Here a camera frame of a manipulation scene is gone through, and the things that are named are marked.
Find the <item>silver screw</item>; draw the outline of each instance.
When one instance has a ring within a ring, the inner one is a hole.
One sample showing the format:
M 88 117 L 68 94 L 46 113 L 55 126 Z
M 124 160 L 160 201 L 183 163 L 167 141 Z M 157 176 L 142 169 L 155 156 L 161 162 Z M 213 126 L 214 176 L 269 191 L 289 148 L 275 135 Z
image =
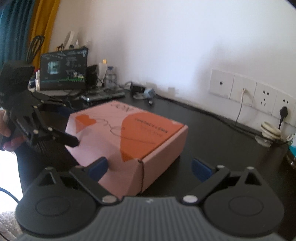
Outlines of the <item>silver screw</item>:
M 102 198 L 102 201 L 104 203 L 114 203 L 117 201 L 117 197 L 115 197 L 113 195 L 107 195 Z
M 198 201 L 198 198 L 194 195 L 186 195 L 183 197 L 183 201 L 186 203 L 195 203 Z

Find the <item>small orange heart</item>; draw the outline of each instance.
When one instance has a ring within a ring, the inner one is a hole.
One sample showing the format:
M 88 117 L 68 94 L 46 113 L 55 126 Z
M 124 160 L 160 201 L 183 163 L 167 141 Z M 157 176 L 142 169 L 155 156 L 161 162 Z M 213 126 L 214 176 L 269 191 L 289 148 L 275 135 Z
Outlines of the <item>small orange heart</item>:
M 76 133 L 84 130 L 86 127 L 94 125 L 96 123 L 95 119 L 91 119 L 89 115 L 78 115 L 75 118 Z

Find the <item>pink box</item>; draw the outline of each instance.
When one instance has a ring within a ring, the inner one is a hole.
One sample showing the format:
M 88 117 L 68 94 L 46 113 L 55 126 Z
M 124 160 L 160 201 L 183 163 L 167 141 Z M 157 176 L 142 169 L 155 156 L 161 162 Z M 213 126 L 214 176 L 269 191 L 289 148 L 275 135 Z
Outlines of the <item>pink box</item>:
M 80 141 L 67 147 L 80 165 L 107 158 L 109 168 L 99 184 L 121 199 L 145 191 L 174 162 L 188 126 L 111 101 L 71 114 L 66 132 Z

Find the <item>white wall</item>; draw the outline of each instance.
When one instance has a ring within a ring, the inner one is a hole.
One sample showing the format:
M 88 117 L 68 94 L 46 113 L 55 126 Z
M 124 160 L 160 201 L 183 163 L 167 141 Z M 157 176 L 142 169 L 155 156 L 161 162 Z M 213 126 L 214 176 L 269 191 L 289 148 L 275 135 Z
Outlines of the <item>white wall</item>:
M 208 93 L 212 69 L 296 97 L 296 11 L 285 0 L 61 0 L 52 43 L 70 28 L 90 44 L 89 63 L 106 58 L 121 83 L 157 85 L 160 94 L 231 119 L 239 104 Z M 264 120 L 278 124 L 246 106 L 239 119 L 256 129 Z

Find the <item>yellow object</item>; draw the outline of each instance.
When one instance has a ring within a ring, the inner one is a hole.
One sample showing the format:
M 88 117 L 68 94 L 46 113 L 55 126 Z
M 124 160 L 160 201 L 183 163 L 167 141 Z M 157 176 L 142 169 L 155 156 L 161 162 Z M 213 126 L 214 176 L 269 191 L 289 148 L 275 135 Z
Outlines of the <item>yellow object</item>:
M 59 8 L 60 0 L 37 0 L 32 17 L 30 41 L 36 35 L 44 35 L 45 40 L 41 51 L 33 61 L 35 68 L 40 68 L 40 55 L 48 52 L 54 21 Z

